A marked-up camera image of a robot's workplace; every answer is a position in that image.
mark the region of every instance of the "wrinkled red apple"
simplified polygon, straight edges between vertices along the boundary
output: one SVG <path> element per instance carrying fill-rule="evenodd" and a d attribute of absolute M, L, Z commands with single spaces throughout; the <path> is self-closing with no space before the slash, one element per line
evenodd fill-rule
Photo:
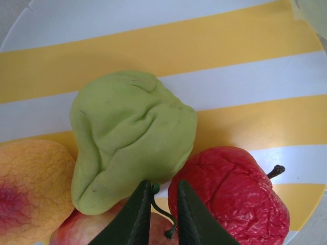
<path fill-rule="evenodd" d="M 75 210 L 57 229 L 50 239 L 50 245 L 87 245 L 118 214 L 120 205 L 100 215 L 84 215 Z M 171 222 L 157 213 L 151 213 L 149 245 L 178 245 L 178 234 L 172 239 L 164 237 L 164 232 L 171 229 Z"/>
<path fill-rule="evenodd" d="M 168 188 L 171 214 L 177 218 L 177 189 L 187 180 L 215 219 L 241 245 L 282 245 L 290 214 L 273 191 L 268 175 L 244 149 L 218 146 L 189 159 Z"/>

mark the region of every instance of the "yellow stripe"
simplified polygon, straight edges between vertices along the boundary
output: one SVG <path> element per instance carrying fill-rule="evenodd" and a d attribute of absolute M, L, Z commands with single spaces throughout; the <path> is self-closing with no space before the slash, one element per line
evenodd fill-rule
<path fill-rule="evenodd" d="M 326 107 L 327 94 L 200 111 L 192 155 L 218 145 L 235 145 L 249 151 L 327 144 Z M 57 141 L 65 145 L 74 157 L 77 156 L 72 131 L 28 139 Z"/>
<path fill-rule="evenodd" d="M 158 77 L 322 50 L 288 1 L 0 54 L 0 103 L 72 92 L 135 69 Z"/>
<path fill-rule="evenodd" d="M 49 245 L 49 243 L 50 243 L 50 238 L 51 238 L 51 235 L 48 236 L 48 237 L 46 237 L 45 239 L 43 239 L 43 240 L 41 241 L 41 243 L 43 243 L 43 245 Z"/>
<path fill-rule="evenodd" d="M 326 185 L 321 184 L 277 184 L 274 190 L 290 211 L 290 230 L 299 231 L 318 205 Z M 157 198 L 157 205 L 169 212 L 167 198 Z"/>

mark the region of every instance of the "plastic fruit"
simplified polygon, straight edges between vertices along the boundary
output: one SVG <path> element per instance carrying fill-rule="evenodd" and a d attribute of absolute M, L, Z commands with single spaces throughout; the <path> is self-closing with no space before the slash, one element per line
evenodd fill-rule
<path fill-rule="evenodd" d="M 50 245 L 88 245 L 118 214 L 121 207 L 115 205 L 99 215 L 85 215 L 75 210 L 53 233 Z M 164 231 L 170 229 L 169 220 L 157 213 L 151 213 L 149 245 L 178 245 L 177 232 L 168 240 Z"/>
<path fill-rule="evenodd" d="M 0 147 L 0 244 L 30 245 L 51 235 L 74 209 L 75 161 L 49 140 Z"/>
<path fill-rule="evenodd" d="M 240 244 L 282 245 L 290 214 L 273 191 L 271 176 L 243 149 L 219 146 L 205 150 L 188 160 L 173 178 L 168 188 L 170 212 L 177 217 L 177 185 L 184 179 Z"/>

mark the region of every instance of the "peach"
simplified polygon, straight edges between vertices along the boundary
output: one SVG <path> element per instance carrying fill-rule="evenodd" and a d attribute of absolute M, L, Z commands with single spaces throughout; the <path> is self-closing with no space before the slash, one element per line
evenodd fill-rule
<path fill-rule="evenodd" d="M 114 219 L 120 209 L 121 206 L 117 204 L 99 215 L 85 215 L 74 210 L 53 233 L 50 245 L 87 245 Z M 164 236 L 164 232 L 171 227 L 169 220 L 157 213 L 151 213 L 149 245 L 178 245 L 177 231 L 171 240 Z"/>
<path fill-rule="evenodd" d="M 0 244 L 32 244 L 51 235 L 72 213 L 75 161 L 49 140 L 0 147 Z"/>

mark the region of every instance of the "apple stem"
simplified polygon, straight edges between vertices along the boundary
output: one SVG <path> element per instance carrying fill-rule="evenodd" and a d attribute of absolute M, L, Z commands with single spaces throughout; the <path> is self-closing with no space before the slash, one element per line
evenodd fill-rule
<path fill-rule="evenodd" d="M 156 195 L 159 191 L 160 191 L 160 185 L 155 183 L 152 185 L 151 187 L 152 190 L 152 200 L 151 200 L 151 204 L 153 206 L 153 208 L 155 210 L 157 210 L 159 213 L 161 213 L 162 215 L 170 218 L 172 220 L 172 222 L 174 223 L 173 227 L 170 230 L 167 230 L 163 233 L 163 235 L 168 238 L 168 239 L 172 239 L 174 231 L 176 230 L 177 227 L 177 221 L 174 218 L 174 216 L 172 216 L 170 213 L 167 213 L 166 211 L 162 210 L 161 208 L 158 207 L 158 205 L 155 203 L 154 200 L 154 195 Z"/>
<path fill-rule="evenodd" d="M 274 169 L 269 174 L 267 174 L 267 176 L 269 179 L 272 179 L 272 178 L 282 174 L 283 172 L 285 172 L 285 167 L 281 166 L 281 165 L 276 165 L 274 167 Z"/>

